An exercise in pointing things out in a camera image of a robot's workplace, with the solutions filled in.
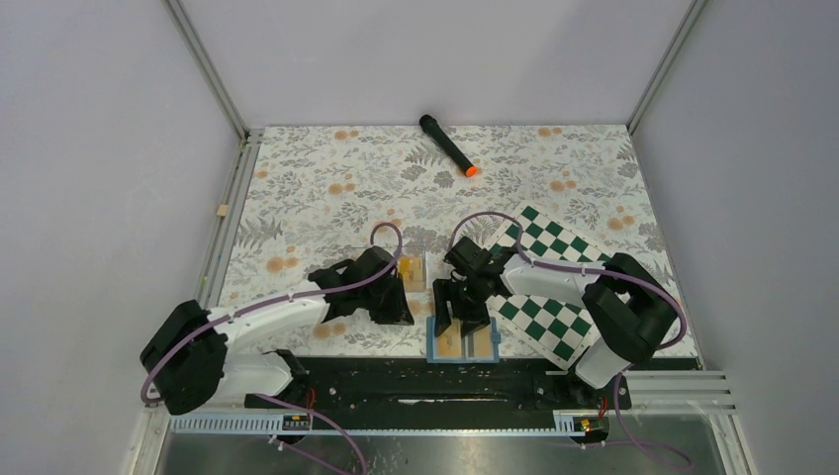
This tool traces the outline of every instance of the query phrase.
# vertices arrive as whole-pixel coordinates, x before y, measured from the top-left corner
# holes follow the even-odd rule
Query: cable
[[[373,274],[372,276],[370,276],[366,279],[363,279],[361,281],[358,281],[354,284],[344,285],[344,286],[341,286],[341,287],[334,287],[334,288],[331,288],[331,289],[320,289],[320,290],[312,290],[312,291],[307,291],[307,292],[301,292],[300,294],[297,294],[295,297],[301,297],[301,298],[314,297],[314,296],[318,296],[318,295],[334,294],[334,293],[337,293],[337,292],[345,292],[347,290],[357,289],[359,287],[362,287],[362,286],[365,286],[365,285],[369,284],[370,282],[375,281],[379,277],[382,277],[383,275],[390,272],[391,269],[393,269],[396,266],[397,262],[399,261],[400,254],[402,254],[402,243],[403,243],[402,233],[400,233],[399,228],[397,228],[396,226],[394,226],[391,223],[379,223],[378,225],[373,227],[373,231],[370,233],[370,244],[371,245],[374,243],[374,237],[376,236],[376,232],[379,230],[379,228],[381,228],[383,226],[386,226],[386,227],[392,229],[396,233],[398,243],[397,243],[396,252],[394,252],[393,260],[391,260],[388,263],[388,265],[383,267],[382,270],[380,270],[380,271],[376,272],[375,274]],[[245,316],[245,315],[247,315],[247,314],[249,314],[249,313],[251,313],[255,310],[259,310],[259,309],[268,307],[270,305],[283,303],[283,302],[289,300],[289,297],[290,297],[289,295],[281,295],[281,296],[275,297],[273,299],[268,299],[268,300],[250,305],[248,307],[245,307],[243,309],[238,310],[237,312],[234,312],[233,317],[231,317],[230,315],[224,315],[224,316],[219,317],[215,320],[209,321],[209,322],[201,325],[200,327],[192,330],[191,332],[189,332],[189,334],[187,334],[180,341],[175,343],[175,345],[172,346],[171,349],[169,349],[166,352],[166,354],[164,354],[163,357],[160,358],[159,361],[157,361],[157,364],[155,364],[154,367],[151,368],[151,371],[148,372],[148,376],[145,378],[145,381],[143,381],[142,387],[140,389],[140,399],[146,404],[159,403],[159,402],[163,401],[162,397],[150,398],[148,396],[148,389],[151,387],[151,383],[154,381],[154,378],[156,378],[157,375],[160,373],[160,370],[163,369],[163,367],[166,365],[166,363],[168,363],[175,356],[175,354],[177,354],[178,351],[183,349],[184,346],[191,343],[195,338],[200,336],[202,333],[208,331],[209,329],[212,329],[213,327],[217,327],[218,325],[221,325],[225,322],[229,322],[233,318],[240,318],[240,317],[243,317],[243,316]],[[294,405],[285,403],[283,401],[272,398],[270,396],[260,395],[260,394],[257,394],[256,396],[258,396],[258,397],[260,397],[260,398],[262,398],[266,401],[277,404],[278,406],[294,409],[294,410],[297,410],[297,411],[303,411],[310,416],[314,416],[318,419],[321,419],[322,421],[326,422],[327,424],[329,424],[330,426],[332,426],[333,428],[338,430],[341,433],[341,435],[343,435],[344,438],[346,438],[346,440],[347,440],[347,442],[349,442],[350,446],[352,446],[352,449],[355,450],[356,455],[358,455],[358,458],[361,461],[362,473],[363,474],[367,473],[367,460],[364,458],[364,455],[362,455],[361,449],[358,448],[358,444],[355,443],[355,440],[352,439],[352,437],[346,432],[346,430],[341,428],[333,420],[331,420],[331,419],[327,418],[326,416],[318,413],[317,411],[311,411],[311,410],[307,410],[307,409],[304,409],[304,408],[300,408],[298,406],[294,406]],[[332,470],[335,470],[338,473],[342,473],[342,474],[347,474],[348,473],[348,472],[337,469],[336,467],[328,464],[327,462],[325,462],[323,460],[320,460],[316,456],[314,456],[314,455],[312,455],[308,452],[305,452],[304,450],[301,450],[297,447],[294,447],[292,450],[294,450],[295,452],[300,453],[300,454],[302,454],[302,455],[304,455],[304,456],[306,456],[306,457],[308,457],[312,460],[315,460],[315,461],[319,462],[321,465],[324,465],[324,466],[326,466],[326,467],[328,467]]]
[[[532,264],[536,267],[558,270],[560,272],[582,273],[584,271],[584,267],[582,267],[580,265],[558,264],[558,263],[553,263],[553,262],[544,262],[544,261],[540,261],[540,260],[536,260],[536,259],[531,259],[530,256],[527,255],[527,253],[524,251],[524,248],[521,246],[521,236],[524,234],[524,227],[521,225],[521,223],[518,222],[518,220],[516,218],[513,218],[512,216],[506,215],[504,213],[499,213],[497,211],[483,211],[483,212],[479,212],[479,213],[473,213],[473,214],[467,216],[466,218],[464,218],[463,220],[461,220],[461,222],[457,224],[457,226],[454,228],[454,231],[451,234],[451,238],[449,239],[449,242],[448,242],[448,250],[451,250],[451,247],[454,245],[454,240],[457,237],[457,232],[460,230],[460,228],[463,225],[465,225],[466,222],[468,222],[469,220],[472,220],[473,218],[476,218],[476,217],[479,217],[479,216],[498,216],[500,218],[504,218],[505,220],[510,221],[513,224],[515,224],[515,226],[518,228],[518,234],[515,237],[515,250],[518,252],[518,254],[521,256],[521,258],[524,261],[526,261],[526,262],[528,262],[528,263],[530,263],[530,264]],[[640,287],[643,287],[643,288],[655,293],[656,295],[658,295],[659,297],[664,299],[665,302],[670,304],[671,307],[673,307],[673,310],[676,311],[676,315],[679,317],[679,331],[676,333],[676,335],[670,341],[667,341],[665,343],[660,344],[658,346],[658,348],[656,348],[656,349],[669,348],[669,347],[675,345],[676,343],[678,343],[679,341],[681,341],[682,338],[685,337],[685,334],[688,332],[688,319],[687,319],[687,317],[685,317],[685,313],[682,311],[682,308],[679,306],[679,304],[665,290],[663,290],[663,289],[659,288],[658,286],[653,285],[653,284],[651,284],[651,283],[649,283],[645,280],[641,280],[641,279],[639,279],[637,277],[633,277],[631,275],[621,274],[620,272],[615,272],[615,271],[612,271],[612,270],[585,268],[585,272],[588,272],[590,274],[595,274],[595,275],[604,275],[606,277],[611,277],[613,279],[620,279],[620,280],[638,285]],[[630,367],[631,367],[631,365],[627,366],[626,368],[623,369],[623,371],[629,369]],[[684,470],[684,471],[693,470],[694,469],[694,462],[691,460],[690,456],[687,455],[680,448],[678,448],[674,445],[663,443],[663,442],[654,442],[654,441],[641,440],[641,439],[635,438],[635,436],[632,435],[632,432],[627,430],[626,425],[623,423],[623,418],[620,415],[620,406],[618,405],[618,398],[617,398],[618,397],[618,393],[617,393],[618,392],[618,386],[619,386],[619,383],[620,383],[620,379],[623,377],[623,371],[617,373],[614,376],[614,395],[613,395],[614,396],[614,415],[617,417],[618,424],[623,429],[623,431],[626,432],[626,436],[629,437],[629,440],[617,440],[617,441],[613,441],[613,442],[606,442],[606,445],[633,444],[636,447],[638,447],[638,449],[641,450],[641,452],[644,455],[646,455],[647,457],[649,457],[651,460],[656,461],[656,462],[658,462],[658,463],[660,463],[660,464],[662,464],[666,467],[672,468],[674,470]],[[664,460],[663,458],[659,457],[655,453],[651,452],[649,449],[647,449],[647,447],[658,447],[658,448],[664,448],[666,450],[670,450],[671,452],[675,453],[679,457],[683,458],[686,462],[688,462],[688,464],[687,465],[675,465],[673,463],[670,463],[667,460]]]
[[[335,430],[340,432],[341,435],[343,435],[343,438],[345,438],[346,441],[349,442],[349,445],[355,451],[355,455],[358,456],[358,460],[361,461],[361,473],[362,474],[367,473],[367,471],[368,471],[367,459],[365,459],[364,455],[361,453],[361,448],[358,447],[358,444],[355,442],[355,440],[352,438],[352,436],[350,434],[346,433],[346,430],[344,430],[341,426],[339,426],[335,421],[333,421],[332,419],[324,416],[323,414],[321,414],[317,411],[313,411],[313,410],[310,410],[310,409],[304,409],[304,408],[301,408],[300,406],[295,406],[295,405],[289,404],[285,401],[280,401],[277,398],[272,398],[271,396],[267,396],[265,394],[257,394],[255,396],[257,398],[263,399],[263,400],[265,400],[269,403],[276,404],[277,406],[306,413],[307,415],[318,418],[321,421],[323,421],[323,422],[329,424],[330,426],[332,426],[332,428],[334,428]],[[295,451],[295,452],[297,452],[297,453],[299,453],[299,454],[301,454],[301,455],[303,455],[303,456],[305,456],[305,457],[307,457],[311,460],[314,460],[314,461],[320,463],[320,465],[323,465],[324,467],[332,470],[333,472],[340,473],[342,475],[354,475],[351,472],[341,470],[341,469],[335,467],[334,465],[331,465],[329,462],[326,462],[325,460],[317,457],[316,455],[313,455],[313,454],[311,454],[311,453],[309,453],[305,450],[302,450],[300,448],[297,448],[293,445],[285,444],[284,446],[289,447],[293,451]]]

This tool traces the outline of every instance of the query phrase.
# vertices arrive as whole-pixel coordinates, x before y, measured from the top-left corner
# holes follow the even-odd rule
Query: gray wall
[[[625,123],[691,0],[184,0],[264,125]]]
[[[837,2],[713,2],[636,135],[762,474],[839,461],[837,24]]]
[[[110,475],[236,139],[158,1],[5,1],[0,23],[0,472]]]

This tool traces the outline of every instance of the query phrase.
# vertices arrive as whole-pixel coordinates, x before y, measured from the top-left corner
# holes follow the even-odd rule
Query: white wall
[[[626,123],[691,0],[183,0],[265,125]]]
[[[839,462],[836,25],[837,2],[712,3],[636,135],[761,474]]]
[[[5,1],[0,24],[0,472],[111,475],[236,139],[158,1]]]

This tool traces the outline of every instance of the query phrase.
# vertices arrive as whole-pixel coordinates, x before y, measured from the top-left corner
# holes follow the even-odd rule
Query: floral tablecloth
[[[449,127],[479,173],[466,178],[419,127],[273,127],[259,150],[220,305],[286,291],[318,268],[367,245],[391,222],[406,244],[425,248],[428,289],[408,294],[412,327],[378,326],[365,312],[271,336],[251,350],[299,355],[421,356],[430,282],[447,277],[442,256],[454,226],[522,201],[631,253],[676,295],[675,281],[624,126]],[[481,243],[501,225],[479,218],[465,235]],[[382,229],[376,243],[393,249]],[[501,326],[501,356],[538,356]],[[693,334],[661,356],[696,356]]]

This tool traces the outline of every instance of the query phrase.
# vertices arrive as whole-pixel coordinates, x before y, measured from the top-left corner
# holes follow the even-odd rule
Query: green square
[[[528,206],[527,208],[524,208],[524,211],[521,212],[521,215],[533,221],[536,219],[537,216],[539,216],[539,212]]]
[[[518,308],[510,302],[504,302],[504,304],[501,305],[501,308],[499,309],[499,313],[512,320],[513,317],[515,317],[515,314],[518,313]]]
[[[536,255],[545,255],[545,251],[548,250],[548,246],[543,244],[542,242],[536,241],[530,247],[530,250],[536,253]]]
[[[550,327],[548,327],[548,331],[561,338],[562,335],[564,335],[565,332],[568,331],[568,327],[566,327],[565,324],[563,324],[562,322],[554,320],[553,322],[551,322]]]
[[[560,358],[568,361],[571,359],[571,355],[574,354],[574,348],[568,345],[565,341],[560,341],[559,344],[553,348],[554,354],[559,356]]]
[[[539,340],[545,334],[545,328],[536,322],[530,322],[530,325],[527,326],[527,330],[524,332],[529,334],[533,339]]]
[[[553,243],[551,243],[551,250],[553,250],[557,253],[560,253],[560,254],[565,252],[565,249],[567,249],[567,248],[568,248],[568,244],[566,244],[565,242],[563,242],[559,239],[556,239],[556,240],[553,241]]]
[[[586,247],[588,247],[588,246],[589,245],[584,240],[580,239],[579,237],[574,237],[574,240],[571,241],[571,247],[574,247],[575,249],[579,250],[580,252],[583,252],[584,250],[586,250]]]
[[[559,234],[562,233],[562,227],[554,222],[551,222],[551,224],[548,225],[547,228],[545,228],[545,230],[554,236],[559,236]]]
[[[542,308],[545,309],[545,312],[556,317],[557,315],[559,315],[559,311],[562,310],[562,304],[555,300],[549,300],[545,302],[545,306]]]
[[[592,324],[586,322],[583,319],[577,319],[571,324],[571,330],[577,332],[578,334],[586,334],[589,329],[592,327]]]
[[[534,238],[538,238],[538,237],[539,237],[539,235],[541,235],[541,234],[542,234],[542,232],[544,231],[544,229],[542,229],[542,228],[540,228],[539,226],[537,226],[537,225],[536,225],[536,223],[532,223],[532,224],[530,224],[530,226],[528,226],[528,227],[527,227],[527,229],[526,229],[526,230],[524,230],[524,231],[525,231],[526,233],[528,233],[529,235],[533,236]]]
[[[541,309],[541,307],[530,299],[527,299],[527,302],[524,302],[524,305],[521,306],[521,311],[533,318],[535,318],[536,314],[539,313],[539,309]]]

